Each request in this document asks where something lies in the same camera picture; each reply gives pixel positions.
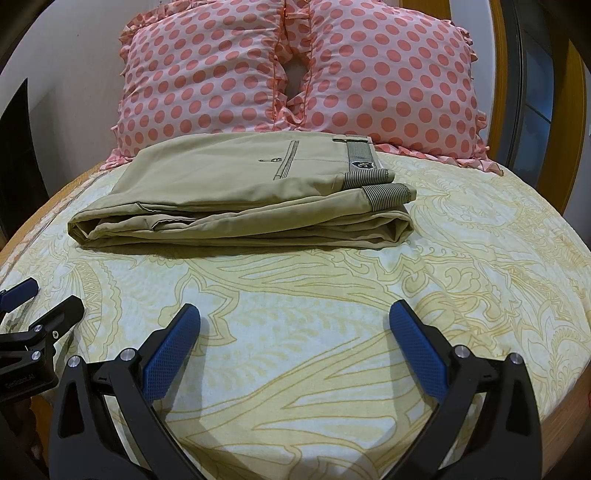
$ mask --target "folded pants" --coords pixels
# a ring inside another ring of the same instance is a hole
[[[382,248],[412,231],[371,139],[321,132],[187,135],[139,152],[69,222],[80,244]]]

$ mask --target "screw head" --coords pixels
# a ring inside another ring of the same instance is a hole
[[[119,354],[119,357],[121,357],[124,362],[129,362],[133,357],[135,357],[135,350],[132,348],[126,348]]]
[[[75,368],[80,363],[80,357],[78,355],[71,356],[68,360],[68,367]]]
[[[523,357],[516,352],[513,352],[509,355],[509,360],[511,360],[515,365],[521,365],[523,363]]]
[[[471,353],[466,345],[456,345],[453,351],[460,358],[468,358]]]

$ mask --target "white wall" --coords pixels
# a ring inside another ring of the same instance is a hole
[[[50,195],[105,160],[115,146],[123,87],[119,33],[158,0],[56,0],[0,74],[0,112],[29,78],[31,130]]]
[[[591,73],[585,68],[587,84],[587,127],[579,171],[574,181],[573,191],[564,211],[564,218],[591,247]]]
[[[478,97],[478,109],[486,113],[490,120],[495,97],[495,31],[492,24],[491,4],[489,0],[450,0],[452,20],[458,27],[470,32],[474,41],[474,51],[478,61],[472,65],[474,87]],[[486,142],[488,127],[480,135]]]

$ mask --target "pink pillow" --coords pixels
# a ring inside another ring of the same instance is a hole
[[[308,65],[296,129],[371,136],[382,151],[502,174],[478,132],[467,31],[380,0],[287,0],[291,51]]]
[[[121,34],[125,87],[103,169],[185,134],[290,129],[282,0],[177,1]]]

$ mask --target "bed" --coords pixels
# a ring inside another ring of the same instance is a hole
[[[389,305],[406,298],[452,344],[493,358],[523,354],[547,469],[585,415],[572,398],[589,383],[589,250],[510,171],[499,177],[379,156],[418,191],[409,208],[415,232],[380,251],[84,250],[65,225],[126,166],[88,172],[3,250],[3,287],[29,276],[40,283],[38,297],[5,328],[28,325],[56,299],[83,299],[85,319],[60,341],[59,372],[75,353],[98,361],[139,346],[193,303],[206,319],[202,334],[172,393],[155,406],[206,472],[379,478],[433,408],[387,329]],[[110,408],[129,441],[116,404]]]

